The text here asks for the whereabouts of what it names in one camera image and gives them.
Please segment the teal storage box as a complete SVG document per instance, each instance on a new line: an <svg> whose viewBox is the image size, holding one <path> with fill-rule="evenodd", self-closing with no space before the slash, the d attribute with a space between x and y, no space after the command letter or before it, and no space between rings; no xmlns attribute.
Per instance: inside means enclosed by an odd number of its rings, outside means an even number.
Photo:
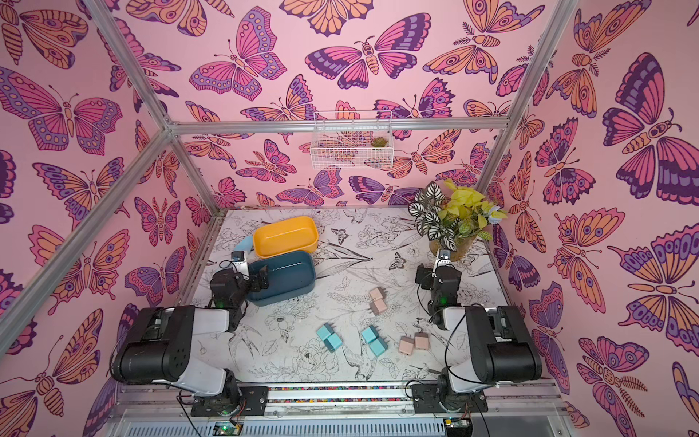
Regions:
<svg viewBox="0 0 699 437"><path fill-rule="evenodd" d="M300 297L311 292L316 271L311 255L293 251L249 264L254 288L247 300L258 307Z"/></svg>

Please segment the pink plug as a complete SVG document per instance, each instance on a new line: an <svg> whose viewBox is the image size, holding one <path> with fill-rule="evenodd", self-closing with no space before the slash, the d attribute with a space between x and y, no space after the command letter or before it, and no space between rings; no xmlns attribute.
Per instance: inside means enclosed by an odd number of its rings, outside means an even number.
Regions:
<svg viewBox="0 0 699 437"><path fill-rule="evenodd" d="M374 288L370 291L370 296L372 300L383 300L384 295L380 288Z"/></svg>
<svg viewBox="0 0 699 437"><path fill-rule="evenodd" d="M387 306L385 300L378 299L378 300L373 300L371 302L370 308L371 308L372 313L375 316L379 316L382 313L385 313L385 311L387 311L388 306Z"/></svg>
<svg viewBox="0 0 699 437"><path fill-rule="evenodd" d="M418 332L414 336L414 347L416 350L428 351L431 348L430 336L425 332Z"/></svg>
<svg viewBox="0 0 699 437"><path fill-rule="evenodd" d="M400 338L400 341L398 343L398 351L400 354L406 355L406 356L411 356L413 355L415 350L415 342L413 338L403 336Z"/></svg>

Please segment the yellow storage box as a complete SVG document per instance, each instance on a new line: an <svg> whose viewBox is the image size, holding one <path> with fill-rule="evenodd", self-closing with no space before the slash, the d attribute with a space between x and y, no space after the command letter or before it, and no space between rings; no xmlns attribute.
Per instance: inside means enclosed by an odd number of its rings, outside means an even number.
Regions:
<svg viewBox="0 0 699 437"><path fill-rule="evenodd" d="M313 253L318 249L319 238L312 218L289 218L257 229L253 234L253 249L262 259L293 251Z"/></svg>

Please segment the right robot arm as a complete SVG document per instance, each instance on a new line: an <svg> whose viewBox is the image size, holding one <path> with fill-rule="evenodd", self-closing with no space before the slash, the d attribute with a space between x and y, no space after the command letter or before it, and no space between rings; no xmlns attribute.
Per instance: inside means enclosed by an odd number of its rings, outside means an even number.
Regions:
<svg viewBox="0 0 699 437"><path fill-rule="evenodd" d="M419 265L415 282L429 291L428 321L449 333L438 393L481 393L502 382L531 382L542 377L542 361L520 311L514 306L460 305L462 273L440 249L431 267Z"/></svg>

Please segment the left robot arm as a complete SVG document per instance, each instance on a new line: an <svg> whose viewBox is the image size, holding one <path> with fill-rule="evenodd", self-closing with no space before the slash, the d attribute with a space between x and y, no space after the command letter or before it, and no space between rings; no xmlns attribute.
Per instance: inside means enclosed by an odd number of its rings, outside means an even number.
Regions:
<svg viewBox="0 0 699 437"><path fill-rule="evenodd" d="M203 362L192 351L198 336L233 333L247 312L246 300L269 287L269 268L245 262L235 251L229 266L209 282L209 307L194 305L140 311L110 362L112 378L123 384L161 384L204 400L240 402L232 371Z"/></svg>

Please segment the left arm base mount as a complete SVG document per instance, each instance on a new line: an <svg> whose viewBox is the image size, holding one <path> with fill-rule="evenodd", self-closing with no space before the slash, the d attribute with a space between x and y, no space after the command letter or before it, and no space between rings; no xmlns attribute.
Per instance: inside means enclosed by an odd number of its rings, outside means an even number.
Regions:
<svg viewBox="0 0 699 437"><path fill-rule="evenodd" d="M242 386L233 396L226 393L195 397L191 406L194 417L263 416L269 398L269 386Z"/></svg>

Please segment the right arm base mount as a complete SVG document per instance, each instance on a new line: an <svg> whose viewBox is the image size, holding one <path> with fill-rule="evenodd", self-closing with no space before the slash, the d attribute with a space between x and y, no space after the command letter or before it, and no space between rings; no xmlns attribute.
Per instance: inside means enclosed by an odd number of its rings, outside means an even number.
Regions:
<svg viewBox="0 0 699 437"><path fill-rule="evenodd" d="M489 406L482 391L453 393L436 383L417 382L410 385L406 394L413 402L415 413L487 413Z"/></svg>

